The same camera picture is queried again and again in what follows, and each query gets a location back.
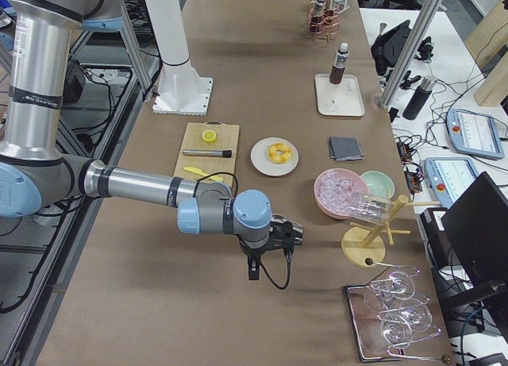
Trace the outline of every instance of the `yellow bottle cap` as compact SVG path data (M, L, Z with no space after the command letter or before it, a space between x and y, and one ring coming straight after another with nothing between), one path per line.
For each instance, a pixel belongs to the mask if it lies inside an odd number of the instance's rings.
M215 131L208 129L203 132L202 139L207 143L215 142L217 140L217 134L215 133Z

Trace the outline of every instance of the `metal pole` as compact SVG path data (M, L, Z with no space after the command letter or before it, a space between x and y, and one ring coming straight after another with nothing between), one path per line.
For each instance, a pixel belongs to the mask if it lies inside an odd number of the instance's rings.
M133 25L130 22L129 13L125 8L125 3L121 3L121 15L124 19L124 24L121 27L121 38L124 41L127 54L131 62L133 63L134 71L136 72L137 78L140 80L141 88L143 92L148 92L148 98L152 95L152 90L149 90L152 79L148 74L148 69L141 56L140 45L137 42L136 34L134 32Z
M159 114L204 115L213 80L192 68L179 0L145 0L163 69L153 111Z
M418 49L430 22L432 22L434 14L441 4L441 1L442 0L425 0L418 18L416 22L414 22L414 27L407 38L407 42L402 49L400 57L397 60L394 70L390 76L390 80L381 95L381 99L379 100L379 106L381 106L381 108L387 109L393 100L395 92L398 89L398 85L401 83L402 78L410 65L410 61L414 58L414 54Z

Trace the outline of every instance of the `blue joint cap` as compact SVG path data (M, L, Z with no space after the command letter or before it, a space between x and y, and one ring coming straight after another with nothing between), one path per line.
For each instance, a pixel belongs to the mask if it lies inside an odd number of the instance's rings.
M93 31L94 33L116 33L123 26L123 18L111 19L86 19L83 21L81 30Z
M9 0L0 0L0 6L3 9L9 9L10 7L12 7L12 5L9 3Z
M184 199L178 205L176 221L183 233L199 233L199 207L196 198Z
M270 224L270 200L259 190L246 190L240 193L233 204L235 218L245 227L262 229Z
M41 207L42 197L35 183L23 171L0 163L0 216L18 218Z
M7 51L14 50L14 38L12 38L10 35L0 33L0 44L2 44L4 49Z

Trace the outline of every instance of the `white tray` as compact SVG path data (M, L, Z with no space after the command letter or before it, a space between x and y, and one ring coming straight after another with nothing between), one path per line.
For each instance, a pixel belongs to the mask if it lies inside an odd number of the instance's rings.
M361 117L365 114L358 79L344 75L341 84L332 84L329 74L317 74L317 109L325 116Z

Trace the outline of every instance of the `robotic arm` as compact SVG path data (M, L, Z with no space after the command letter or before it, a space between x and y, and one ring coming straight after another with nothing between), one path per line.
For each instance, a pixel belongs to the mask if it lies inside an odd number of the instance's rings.
M17 11L10 105L0 142L0 216L21 217L74 196L121 197L178 208L184 233L236 235L259 279L261 255L282 249L291 262L303 228L272 215L261 191L238 196L223 183L130 171L56 149L71 32L121 28L121 0L10 0Z

